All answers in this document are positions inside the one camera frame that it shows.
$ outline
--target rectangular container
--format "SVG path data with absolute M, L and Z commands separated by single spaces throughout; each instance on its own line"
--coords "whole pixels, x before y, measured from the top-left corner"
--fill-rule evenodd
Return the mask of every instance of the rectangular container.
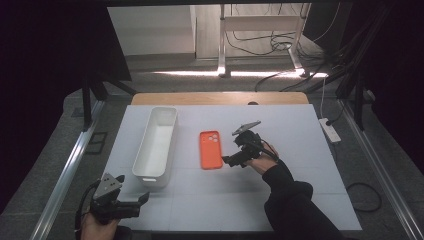
M 176 139 L 177 110 L 155 107 L 150 112 L 133 174 L 147 187 L 165 187 L 171 175 Z

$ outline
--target person's left hand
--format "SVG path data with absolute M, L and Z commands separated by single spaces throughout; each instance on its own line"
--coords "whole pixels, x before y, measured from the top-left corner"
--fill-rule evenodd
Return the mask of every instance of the person's left hand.
M 81 240 L 113 240 L 119 220 L 112 220 L 106 225 L 99 223 L 90 212 L 82 220 Z

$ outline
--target smartphone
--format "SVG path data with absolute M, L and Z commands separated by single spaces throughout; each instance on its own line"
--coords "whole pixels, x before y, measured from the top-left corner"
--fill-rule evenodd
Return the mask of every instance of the smartphone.
M 200 165 L 203 169 L 222 167 L 221 140 L 218 131 L 200 133 Z

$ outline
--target power strip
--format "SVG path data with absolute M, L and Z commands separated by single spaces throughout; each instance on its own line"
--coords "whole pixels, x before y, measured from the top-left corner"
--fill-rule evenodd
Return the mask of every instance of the power strip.
M 339 134 L 337 134 L 336 130 L 334 130 L 332 125 L 327 126 L 327 124 L 325 124 L 328 121 L 327 118 L 321 118 L 318 121 L 321 124 L 322 130 L 324 130 L 325 135 L 327 135 L 330 142 L 337 143 L 342 140 L 340 139 Z

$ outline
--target metal frame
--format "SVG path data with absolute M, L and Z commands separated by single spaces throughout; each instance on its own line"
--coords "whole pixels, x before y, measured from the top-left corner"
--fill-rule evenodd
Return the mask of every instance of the metal frame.
M 343 109 L 345 103 L 339 100 L 339 104 Z M 408 234 L 409 239 L 423 240 L 424 237 L 422 231 L 414 215 L 412 214 L 411 209 L 408 207 L 408 204 L 405 202 L 405 199 L 402 197 L 401 193 L 387 172 L 383 160 L 378 156 L 365 131 L 362 131 L 355 123 L 355 119 L 353 118 L 353 111 L 350 106 L 346 105 L 345 109 L 346 111 L 344 111 L 344 116 L 346 117 L 353 133 L 355 134 L 356 139 L 364 151 L 371 165 L 371 168 L 373 169 L 378 181 L 380 182 L 381 187 L 392 204 L 396 215 L 398 216 L 402 226 Z
M 295 31 L 293 43 L 288 50 L 294 68 L 302 68 L 297 56 L 297 45 L 302 36 L 311 4 L 305 3 L 299 16 L 227 16 L 221 4 L 218 75 L 225 77 L 225 32 L 226 31 Z
M 47 238 L 50 229 L 53 226 L 53 222 L 59 212 L 60 206 L 68 192 L 69 186 L 71 185 L 72 179 L 74 178 L 75 172 L 78 169 L 78 165 L 84 154 L 85 148 L 87 147 L 91 135 L 97 126 L 103 105 L 103 101 L 96 101 L 93 107 L 93 120 L 91 125 L 86 131 L 81 132 L 74 149 L 63 168 L 62 174 L 60 175 L 59 180 L 57 181 L 56 186 L 54 187 L 53 192 L 41 213 L 41 217 L 39 218 L 37 225 L 35 225 L 30 239 L 38 240 Z

